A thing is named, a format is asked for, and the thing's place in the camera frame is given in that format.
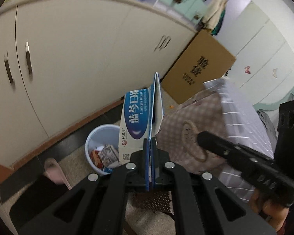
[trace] white trash bin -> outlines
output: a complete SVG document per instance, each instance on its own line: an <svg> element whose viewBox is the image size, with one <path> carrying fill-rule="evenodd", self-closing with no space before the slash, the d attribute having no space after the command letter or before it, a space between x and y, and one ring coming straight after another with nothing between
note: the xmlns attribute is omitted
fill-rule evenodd
<svg viewBox="0 0 294 235"><path fill-rule="evenodd" d="M112 145L118 150L120 126L113 124L100 125L93 129L88 135L85 143L85 156L89 165L96 171L97 174L103 176L109 173L99 169L90 159L91 151L103 147L107 144Z"/></svg>

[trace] slipper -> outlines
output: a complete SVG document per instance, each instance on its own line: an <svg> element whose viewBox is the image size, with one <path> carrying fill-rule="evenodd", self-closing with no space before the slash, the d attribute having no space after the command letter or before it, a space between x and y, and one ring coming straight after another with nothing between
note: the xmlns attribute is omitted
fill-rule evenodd
<svg viewBox="0 0 294 235"><path fill-rule="evenodd" d="M44 164L44 175L56 184L65 184L69 190L72 189L61 167L53 158L48 158Z"/></svg>

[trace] silver screw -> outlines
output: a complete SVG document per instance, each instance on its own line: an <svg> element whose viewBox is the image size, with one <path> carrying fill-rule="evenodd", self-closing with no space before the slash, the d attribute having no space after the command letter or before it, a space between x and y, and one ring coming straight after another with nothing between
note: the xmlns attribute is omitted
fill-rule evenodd
<svg viewBox="0 0 294 235"><path fill-rule="evenodd" d="M127 169L135 169L136 168L136 164L135 163L127 163L126 164L126 168Z"/></svg>
<svg viewBox="0 0 294 235"><path fill-rule="evenodd" d="M173 162L166 162L165 163L165 167L168 169L173 169L175 166L175 164Z"/></svg>
<svg viewBox="0 0 294 235"><path fill-rule="evenodd" d="M92 173L88 175L89 181L96 181L99 178L99 176L96 173Z"/></svg>
<svg viewBox="0 0 294 235"><path fill-rule="evenodd" d="M209 173L209 172L204 172L202 174L202 178L205 179L205 180L211 180L212 179L212 174Z"/></svg>

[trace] beige cabinet door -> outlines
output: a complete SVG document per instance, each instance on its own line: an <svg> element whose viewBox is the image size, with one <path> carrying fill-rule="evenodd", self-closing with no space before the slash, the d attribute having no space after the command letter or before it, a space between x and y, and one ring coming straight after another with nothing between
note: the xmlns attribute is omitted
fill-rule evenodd
<svg viewBox="0 0 294 235"><path fill-rule="evenodd" d="M132 8L111 51L105 77L117 88L111 98L149 86L154 73L162 77L195 33L174 21Z"/></svg>
<svg viewBox="0 0 294 235"><path fill-rule="evenodd" d="M16 46L28 96L49 136L117 100L105 77L130 6L109 0L42 0L18 7ZM28 42L32 75L25 45Z"/></svg>
<svg viewBox="0 0 294 235"><path fill-rule="evenodd" d="M48 138L29 101L18 66L15 16L16 9L0 15L0 164L4 166Z"/></svg>

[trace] cabinet baseboard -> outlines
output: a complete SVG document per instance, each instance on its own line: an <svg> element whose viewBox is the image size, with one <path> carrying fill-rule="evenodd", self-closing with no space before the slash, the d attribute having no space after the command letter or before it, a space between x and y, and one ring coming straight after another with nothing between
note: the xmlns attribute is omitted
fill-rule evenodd
<svg viewBox="0 0 294 235"><path fill-rule="evenodd" d="M73 124L69 128L65 129L63 132L49 138L47 141L42 143L40 146L35 148L33 151L29 152L28 154L23 156L21 159L19 159L15 163L13 163L12 167L13 167L14 171L21 168L23 165L25 165L27 162L29 162L32 158L34 158L35 156L38 156L40 153L47 150L49 147L56 144L58 141L62 140L63 138L65 138L66 136L71 134L72 132L74 132L77 129L81 128L82 126L84 126L88 122L94 120L95 118L103 115L104 113L106 113L107 111L113 109L114 107L122 104L123 102L124 102L124 100L122 98L122 99L120 99L120 100L118 100L118 101L116 101L116 102L102 108L101 110L98 110L98 111L92 113L88 117L82 119L81 121L77 122L76 124Z"/></svg>

